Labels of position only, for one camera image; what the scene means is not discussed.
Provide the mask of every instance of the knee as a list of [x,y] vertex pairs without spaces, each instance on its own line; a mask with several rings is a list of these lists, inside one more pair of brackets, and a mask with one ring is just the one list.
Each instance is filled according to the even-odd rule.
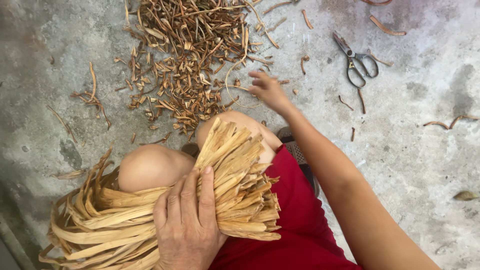
[[144,145],[128,153],[120,163],[119,186],[136,192],[174,184],[191,170],[195,160],[161,145]]
[[226,112],[216,114],[210,120],[206,121],[205,123],[203,123],[203,125],[201,125],[198,128],[196,136],[197,136],[197,144],[200,147],[200,149],[202,149],[205,143],[205,140],[207,139],[208,132],[210,131],[210,128],[212,128],[213,123],[217,118],[220,118],[224,122],[235,122],[237,123],[237,127],[242,127],[243,125],[246,125],[246,123],[249,120],[251,120],[253,123],[256,123],[254,119],[248,117],[247,115],[241,112],[234,111],[234,110],[229,110]]

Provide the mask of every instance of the tan dried strips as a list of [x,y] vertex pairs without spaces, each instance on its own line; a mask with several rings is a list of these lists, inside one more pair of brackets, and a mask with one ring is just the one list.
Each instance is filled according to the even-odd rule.
[[[257,160],[264,151],[260,134],[250,137],[235,123],[214,122],[196,167],[215,170],[214,194],[218,228],[224,234],[264,241],[280,239],[276,220],[280,207],[270,191],[278,178],[262,170],[270,164]],[[112,148],[89,172],[80,188],[52,205],[48,239],[41,262],[67,269],[148,270],[159,260],[153,207],[171,186],[134,193],[118,188],[119,167],[104,174]],[[202,179],[198,181],[200,193]],[[48,256],[54,247],[64,256]]]

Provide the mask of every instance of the wrinkled hand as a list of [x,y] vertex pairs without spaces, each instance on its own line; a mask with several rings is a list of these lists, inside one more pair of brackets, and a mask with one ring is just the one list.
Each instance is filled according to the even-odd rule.
[[162,194],[154,207],[160,259],[155,270],[208,269],[227,236],[218,230],[212,167],[202,175],[197,200],[199,170],[180,179]]
[[269,108],[283,115],[292,106],[276,78],[255,71],[248,72],[248,76],[255,78],[252,81],[252,86],[248,87],[248,91],[257,95]]

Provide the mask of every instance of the curled dried stem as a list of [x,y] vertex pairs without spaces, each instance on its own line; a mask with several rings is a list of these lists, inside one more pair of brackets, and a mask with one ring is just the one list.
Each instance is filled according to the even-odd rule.
[[437,121],[432,121],[432,122],[428,122],[426,124],[424,124],[423,126],[428,126],[428,125],[440,125],[442,127],[444,127],[446,130],[448,130],[448,126],[442,122],[437,122]]
[[372,1],[370,1],[370,0],[361,0],[361,1],[363,1],[363,2],[365,2],[365,3],[367,3],[367,4],[369,4],[369,5],[372,5],[372,6],[385,6],[385,5],[390,4],[390,2],[391,2],[392,0],[388,0],[388,1],[385,1],[385,2],[381,2],[381,3],[372,2]]
[[306,74],[305,69],[303,68],[303,61],[308,61],[308,60],[310,60],[310,56],[308,56],[308,55],[304,55],[304,56],[300,59],[300,66],[301,66],[301,71],[303,72],[303,75]]

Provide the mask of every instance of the dried leaf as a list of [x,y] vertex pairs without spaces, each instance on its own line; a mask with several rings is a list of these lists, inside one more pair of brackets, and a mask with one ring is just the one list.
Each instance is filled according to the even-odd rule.
[[459,201],[471,201],[479,198],[478,194],[471,191],[462,191],[453,197],[455,200]]

